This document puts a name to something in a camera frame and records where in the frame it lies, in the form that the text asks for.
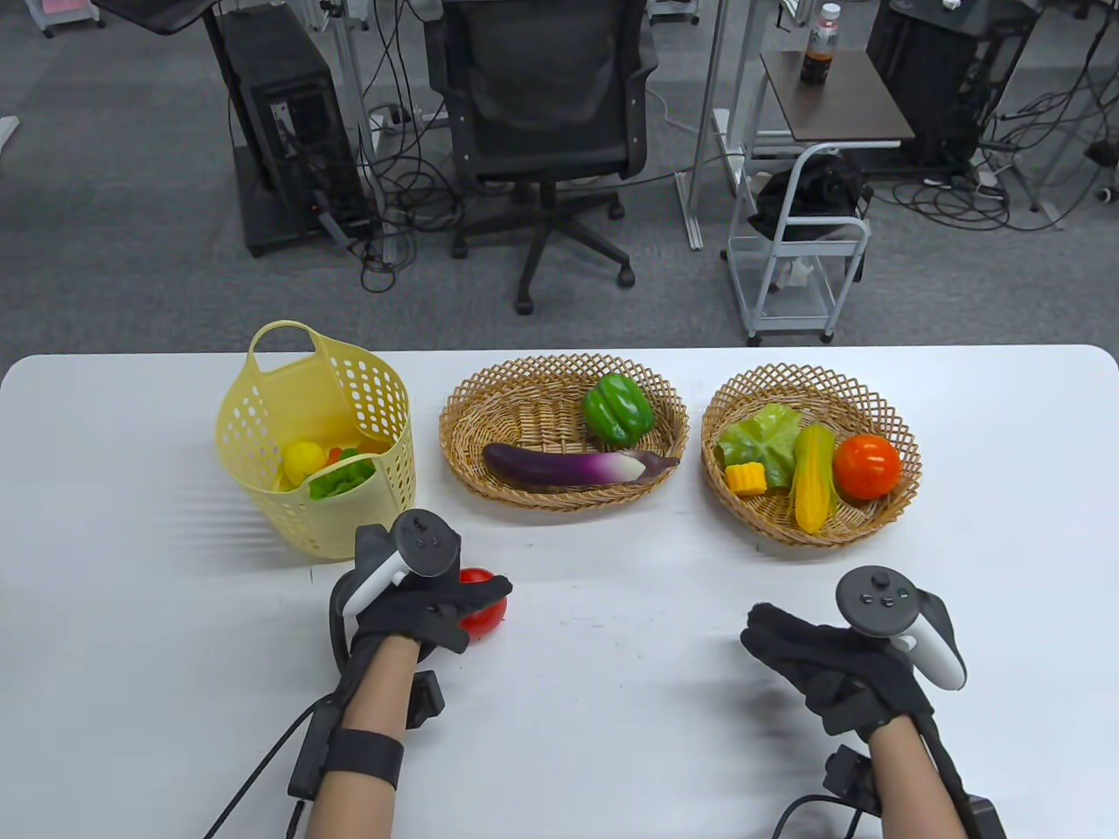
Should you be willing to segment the person's left hand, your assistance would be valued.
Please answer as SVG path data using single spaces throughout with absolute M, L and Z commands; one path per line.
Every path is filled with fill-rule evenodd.
M 407 638 L 420 654 L 446 648 L 463 654 L 470 634 L 462 625 L 499 605 L 513 592 L 504 575 L 464 582 L 462 539 L 427 509 L 408 509 L 394 524 L 364 524 L 352 539 L 352 571 L 330 595 L 333 658 L 345 671 L 352 656 L 368 662 L 380 640 Z

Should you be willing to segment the person's right hand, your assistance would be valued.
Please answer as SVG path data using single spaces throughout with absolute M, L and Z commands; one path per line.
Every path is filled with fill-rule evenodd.
M 740 643 L 803 696 L 828 735 L 855 732 L 868 742 L 899 717 L 934 716 L 908 658 L 885 640 L 852 628 L 815 626 L 760 602 L 747 612 Z

